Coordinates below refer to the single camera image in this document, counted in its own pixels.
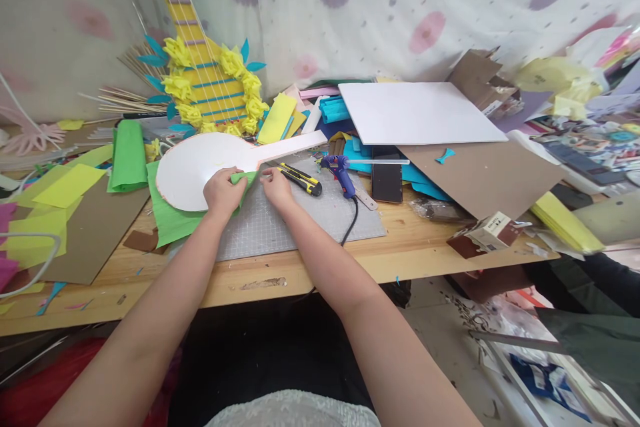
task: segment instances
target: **wooden table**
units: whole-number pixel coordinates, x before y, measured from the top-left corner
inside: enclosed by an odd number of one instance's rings
[[[521,236],[511,249],[465,260],[445,243],[460,229],[460,225],[440,224],[420,218],[409,206],[415,193],[405,187],[404,194],[405,201],[401,205],[379,204],[378,212],[387,229],[386,237],[347,242],[345,245],[379,283],[543,260],[533,255],[526,243],[534,242],[547,248],[539,239],[527,236]],[[146,213],[150,208],[151,201],[138,215],[130,231],[151,233],[155,220],[153,214]],[[549,252],[549,258],[556,257],[555,253]],[[166,262],[167,254],[144,254],[123,247],[121,242],[93,285],[65,286],[43,316],[36,317],[35,314],[43,299],[51,293],[50,283],[39,294],[2,300],[0,304],[15,304],[0,317],[0,336],[121,319],[151,285]],[[202,307],[294,296],[304,294],[311,288],[311,281],[297,250],[227,260],[215,266]],[[87,302],[90,304],[84,310],[77,307]]]

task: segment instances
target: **blue glue gun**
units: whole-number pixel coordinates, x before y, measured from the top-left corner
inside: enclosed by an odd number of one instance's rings
[[[345,198],[355,197],[355,188],[347,173],[349,158],[346,155],[325,155],[320,161],[320,166],[333,172],[342,186]]]

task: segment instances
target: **yellow guitar decoration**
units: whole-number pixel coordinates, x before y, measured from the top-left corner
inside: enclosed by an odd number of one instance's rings
[[[175,24],[176,39],[165,39],[162,48],[147,37],[159,56],[139,59],[163,64],[169,60],[170,75],[161,82],[149,78],[158,90],[173,98],[167,117],[171,119],[179,113],[183,123],[191,124],[201,133],[224,131],[237,136],[255,135],[258,121],[269,107],[262,102],[262,84],[253,71],[264,68],[265,64],[252,62],[245,66],[248,41],[239,51],[237,47],[232,50],[224,45],[220,47],[208,38],[191,0],[165,2]]]

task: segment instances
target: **green crepe paper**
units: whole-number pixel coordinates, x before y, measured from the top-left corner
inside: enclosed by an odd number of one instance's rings
[[[190,236],[198,224],[200,224],[206,212],[178,210],[162,198],[162,195],[160,195],[155,185],[155,177],[158,173],[159,164],[159,161],[148,163],[147,173],[149,177],[149,192],[151,192],[151,201],[153,202],[153,215],[155,216],[155,223],[158,227],[157,247],[162,247],[181,238]],[[249,187],[251,187],[251,184],[255,180],[256,174],[257,172],[234,173],[231,176],[231,183],[233,183],[233,185],[238,183],[242,177],[249,178],[247,188],[245,188],[245,193],[240,201],[240,206],[242,206],[242,202],[249,191]],[[236,216],[238,212],[240,212],[240,206],[233,212],[232,216]]]
[[[147,156],[142,127],[135,120],[123,120],[113,130],[113,169],[107,191],[121,193],[147,186]]]

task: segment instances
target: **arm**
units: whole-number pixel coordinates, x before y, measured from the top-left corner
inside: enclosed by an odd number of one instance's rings
[[[382,425],[479,426],[410,325],[355,259],[291,195],[276,169],[265,193],[287,223],[313,285],[340,317]]]
[[[178,254],[113,331],[40,424],[140,426],[209,283],[222,232],[247,185],[236,169],[205,186],[209,211]]]

